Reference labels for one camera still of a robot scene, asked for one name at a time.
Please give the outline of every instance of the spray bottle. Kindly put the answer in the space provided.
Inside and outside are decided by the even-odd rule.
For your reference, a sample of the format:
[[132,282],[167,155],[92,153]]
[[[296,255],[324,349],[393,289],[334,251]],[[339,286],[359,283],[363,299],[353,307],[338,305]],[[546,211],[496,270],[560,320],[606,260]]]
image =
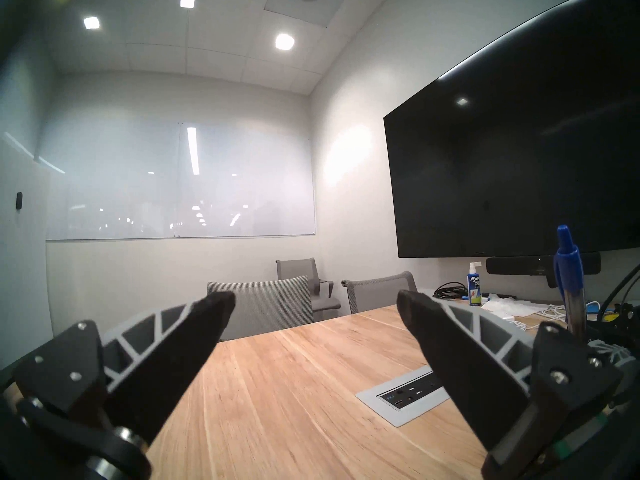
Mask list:
[[469,290],[469,305],[481,306],[480,276],[476,273],[476,266],[482,266],[479,261],[469,263],[469,275],[466,276],[466,286]]

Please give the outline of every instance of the wall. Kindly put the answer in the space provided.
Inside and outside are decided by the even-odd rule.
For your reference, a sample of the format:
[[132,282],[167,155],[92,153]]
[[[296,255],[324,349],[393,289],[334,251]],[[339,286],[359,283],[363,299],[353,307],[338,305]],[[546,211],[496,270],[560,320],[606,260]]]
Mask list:
[[[325,279],[410,270],[418,287],[464,282],[470,258],[398,258],[383,117],[467,56],[566,0],[386,0],[311,98],[316,223]],[[640,261],[640,249],[603,253],[585,279],[603,300]],[[489,275],[482,290],[558,300],[544,277]],[[342,312],[346,293],[336,289]]]
[[[308,99],[211,79],[100,73],[63,79],[51,118],[74,110],[131,111],[167,120],[252,122],[310,137]],[[147,309],[203,297],[207,282],[276,279],[276,259],[318,256],[315,235],[225,239],[47,241],[54,333],[92,318],[107,330]]]
[[[26,34],[0,72],[0,369],[52,335],[45,268],[49,171],[33,161],[57,73]],[[16,193],[23,193],[21,210]]]

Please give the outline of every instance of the screw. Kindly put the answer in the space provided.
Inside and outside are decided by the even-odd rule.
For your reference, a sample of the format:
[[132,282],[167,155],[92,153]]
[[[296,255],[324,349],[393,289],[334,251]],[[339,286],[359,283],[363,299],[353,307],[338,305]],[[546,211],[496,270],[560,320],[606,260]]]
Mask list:
[[555,383],[559,383],[560,385],[569,383],[569,377],[560,370],[552,370],[549,375],[551,375],[551,378],[555,380]]

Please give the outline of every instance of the glass whiteboard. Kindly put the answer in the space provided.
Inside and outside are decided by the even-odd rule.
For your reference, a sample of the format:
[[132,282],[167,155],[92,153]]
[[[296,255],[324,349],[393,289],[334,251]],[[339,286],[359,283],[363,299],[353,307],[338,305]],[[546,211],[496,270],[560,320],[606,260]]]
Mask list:
[[309,140],[264,125],[76,113],[47,127],[48,240],[315,233]]

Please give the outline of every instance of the flat screen tv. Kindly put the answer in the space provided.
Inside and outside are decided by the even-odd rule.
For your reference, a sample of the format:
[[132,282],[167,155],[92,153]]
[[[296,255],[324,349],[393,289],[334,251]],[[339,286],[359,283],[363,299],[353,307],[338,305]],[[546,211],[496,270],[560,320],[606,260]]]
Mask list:
[[385,117],[399,257],[640,247],[640,40],[570,0]]

